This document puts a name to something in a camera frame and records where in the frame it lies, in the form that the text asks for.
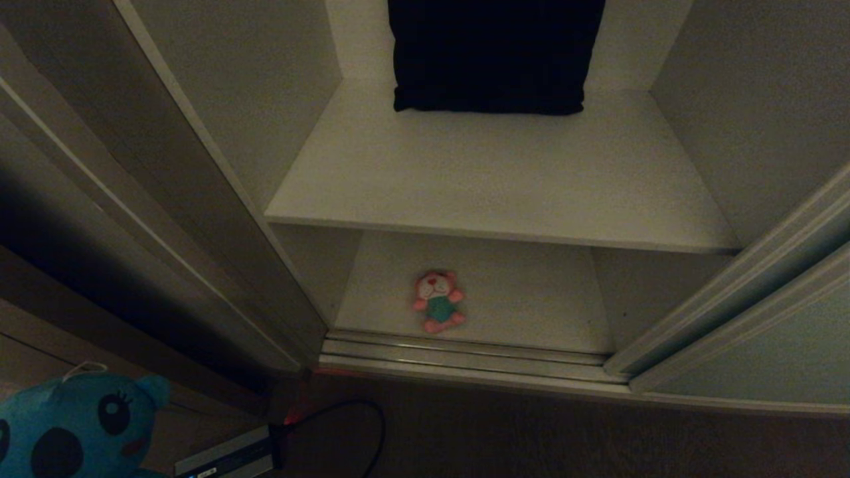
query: plush toy's eye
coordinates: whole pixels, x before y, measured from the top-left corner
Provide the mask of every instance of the plush toy's eye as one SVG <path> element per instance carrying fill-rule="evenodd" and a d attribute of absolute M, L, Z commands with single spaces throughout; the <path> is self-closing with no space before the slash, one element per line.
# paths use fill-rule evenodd
<path fill-rule="evenodd" d="M 9 452 L 9 443 L 12 441 L 12 430 L 9 429 L 9 422 L 0 420 L 0 463 L 6 458 L 6 453 Z"/>
<path fill-rule="evenodd" d="M 106 433 L 120 435 L 130 426 L 130 402 L 121 392 L 100 399 L 98 418 Z"/>

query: plush toy's pink cheek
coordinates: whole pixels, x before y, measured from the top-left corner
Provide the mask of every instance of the plush toy's pink cheek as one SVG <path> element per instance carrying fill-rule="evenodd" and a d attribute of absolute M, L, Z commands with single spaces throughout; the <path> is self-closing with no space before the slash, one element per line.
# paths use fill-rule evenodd
<path fill-rule="evenodd" d="M 147 443 L 147 440 L 144 438 L 139 438 L 136 441 L 130 441 L 127 445 L 124 445 L 124 448 L 121 449 L 121 455 L 124 455 L 125 457 L 132 457 L 145 448 L 145 443 Z"/>

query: floor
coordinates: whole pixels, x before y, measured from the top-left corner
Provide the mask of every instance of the floor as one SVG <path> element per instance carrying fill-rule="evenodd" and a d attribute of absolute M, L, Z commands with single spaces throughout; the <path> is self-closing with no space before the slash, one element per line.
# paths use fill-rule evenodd
<path fill-rule="evenodd" d="M 703 413 L 332 375 L 315 375 L 305 391 L 296 413 L 349 398 L 383 405 L 387 440 L 372 477 L 850 476 L 850 420 Z M 149 457 L 160 466 L 255 425 L 179 411 L 164 415 Z M 360 476 L 378 430 L 377 416 L 365 407 L 317 418 L 290 435 L 287 467 L 278 475 Z"/>

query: plush toy's ear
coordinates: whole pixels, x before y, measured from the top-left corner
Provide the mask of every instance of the plush toy's ear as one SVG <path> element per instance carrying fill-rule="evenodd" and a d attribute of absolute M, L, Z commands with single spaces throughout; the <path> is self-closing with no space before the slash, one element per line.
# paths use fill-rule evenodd
<path fill-rule="evenodd" d="M 171 395 L 171 384 L 159 375 L 148 375 L 136 380 L 136 385 L 154 401 L 157 410 L 168 404 Z"/>

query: plush toy's black spot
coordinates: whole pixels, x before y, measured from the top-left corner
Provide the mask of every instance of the plush toy's black spot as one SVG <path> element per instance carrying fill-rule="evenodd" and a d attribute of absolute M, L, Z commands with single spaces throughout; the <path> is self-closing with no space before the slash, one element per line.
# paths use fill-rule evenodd
<path fill-rule="evenodd" d="M 0 463 L 6 458 L 9 453 L 9 444 L 12 441 L 12 430 L 9 429 L 9 422 L 0 420 Z"/>
<path fill-rule="evenodd" d="M 107 395 L 98 405 L 100 426 L 110 435 L 120 435 L 130 426 L 129 401 L 121 395 Z"/>
<path fill-rule="evenodd" d="M 31 457 L 36 478 L 71 478 L 82 468 L 82 444 L 68 430 L 52 428 L 38 439 Z"/>

